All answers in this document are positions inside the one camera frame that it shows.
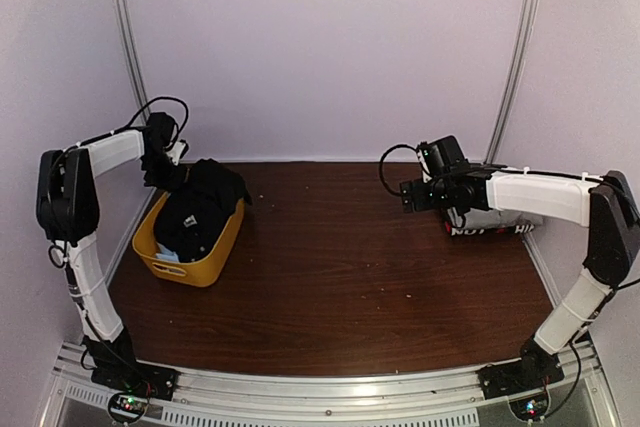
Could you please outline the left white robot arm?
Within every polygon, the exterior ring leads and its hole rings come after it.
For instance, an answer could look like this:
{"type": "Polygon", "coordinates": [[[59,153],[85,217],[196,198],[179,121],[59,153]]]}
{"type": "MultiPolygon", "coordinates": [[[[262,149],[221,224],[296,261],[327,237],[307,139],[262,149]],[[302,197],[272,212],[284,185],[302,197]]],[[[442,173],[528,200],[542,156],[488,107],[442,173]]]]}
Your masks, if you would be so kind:
{"type": "Polygon", "coordinates": [[[182,139],[157,149],[149,127],[112,130],[40,158],[36,219],[50,242],[49,257],[63,270],[83,333],[94,342],[114,343],[125,330],[112,303],[97,249],[100,206],[95,180],[129,162],[149,157],[180,171],[188,151],[182,139]]]}

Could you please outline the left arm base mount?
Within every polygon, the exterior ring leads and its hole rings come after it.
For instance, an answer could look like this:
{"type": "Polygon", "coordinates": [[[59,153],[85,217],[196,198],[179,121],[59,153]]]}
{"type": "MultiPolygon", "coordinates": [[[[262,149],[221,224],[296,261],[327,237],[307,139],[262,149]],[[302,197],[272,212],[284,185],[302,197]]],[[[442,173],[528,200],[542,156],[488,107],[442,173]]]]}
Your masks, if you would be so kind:
{"type": "Polygon", "coordinates": [[[173,399],[178,371],[174,368],[140,362],[127,330],[115,341],[94,340],[85,335],[82,341],[85,354],[91,357],[94,384],[108,387],[113,393],[107,400],[107,414],[117,424],[130,426],[140,421],[150,407],[152,399],[173,399]]]}

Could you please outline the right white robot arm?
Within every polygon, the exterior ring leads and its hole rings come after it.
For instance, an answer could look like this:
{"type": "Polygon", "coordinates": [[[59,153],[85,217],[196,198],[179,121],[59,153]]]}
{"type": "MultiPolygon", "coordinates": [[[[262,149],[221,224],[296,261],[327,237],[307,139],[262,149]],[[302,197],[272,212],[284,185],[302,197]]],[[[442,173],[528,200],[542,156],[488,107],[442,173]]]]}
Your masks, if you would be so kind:
{"type": "Polygon", "coordinates": [[[581,262],[574,283],[532,335],[529,347],[537,350],[513,366],[513,380],[526,389],[550,373],[548,355],[586,330],[628,286],[639,254],[639,211],[626,177],[615,170],[590,176],[472,167],[404,181],[398,196],[409,212],[452,208],[461,215],[531,214],[542,218],[545,234],[567,227],[582,236],[583,255],[575,245],[569,247],[569,258],[581,262]]]}

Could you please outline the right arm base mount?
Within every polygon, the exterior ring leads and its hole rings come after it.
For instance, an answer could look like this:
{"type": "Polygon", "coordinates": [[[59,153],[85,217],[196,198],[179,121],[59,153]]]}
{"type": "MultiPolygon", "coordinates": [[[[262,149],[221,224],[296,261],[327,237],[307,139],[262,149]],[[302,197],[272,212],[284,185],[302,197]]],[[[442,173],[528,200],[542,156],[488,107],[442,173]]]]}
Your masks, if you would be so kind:
{"type": "Polygon", "coordinates": [[[551,413],[549,386],[564,379],[558,354],[549,354],[533,339],[517,360],[487,364],[476,372],[486,400],[510,398],[512,414],[521,421],[542,421],[551,413]]]}

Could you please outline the yellow plastic basket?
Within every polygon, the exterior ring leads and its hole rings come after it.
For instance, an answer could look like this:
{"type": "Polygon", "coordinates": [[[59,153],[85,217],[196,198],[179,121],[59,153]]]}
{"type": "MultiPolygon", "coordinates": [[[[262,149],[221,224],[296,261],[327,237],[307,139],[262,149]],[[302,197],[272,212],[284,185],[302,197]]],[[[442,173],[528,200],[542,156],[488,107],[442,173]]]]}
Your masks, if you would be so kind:
{"type": "Polygon", "coordinates": [[[163,193],[136,230],[132,247],[158,278],[209,287],[235,246],[246,202],[224,216],[210,199],[163,193]]]}

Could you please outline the grey shirt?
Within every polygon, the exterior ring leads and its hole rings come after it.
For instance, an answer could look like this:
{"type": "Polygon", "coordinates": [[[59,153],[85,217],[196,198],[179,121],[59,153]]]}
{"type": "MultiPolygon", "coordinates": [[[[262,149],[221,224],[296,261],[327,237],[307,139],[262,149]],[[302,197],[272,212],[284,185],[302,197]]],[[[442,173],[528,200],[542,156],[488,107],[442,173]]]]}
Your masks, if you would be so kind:
{"type": "Polygon", "coordinates": [[[496,229],[520,225],[541,226],[543,217],[537,214],[506,210],[471,210],[465,215],[465,227],[468,229],[496,229]]]}

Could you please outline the black long sleeve shirt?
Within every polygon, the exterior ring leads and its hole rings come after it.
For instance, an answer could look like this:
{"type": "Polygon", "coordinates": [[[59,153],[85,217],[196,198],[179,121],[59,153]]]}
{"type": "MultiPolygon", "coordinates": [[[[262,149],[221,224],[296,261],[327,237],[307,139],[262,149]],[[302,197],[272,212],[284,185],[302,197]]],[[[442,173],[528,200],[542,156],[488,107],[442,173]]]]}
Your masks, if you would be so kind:
{"type": "Polygon", "coordinates": [[[156,244],[176,252],[180,263],[206,257],[237,203],[252,203],[244,178],[213,159],[190,166],[185,183],[170,193],[153,225],[156,244]]]}

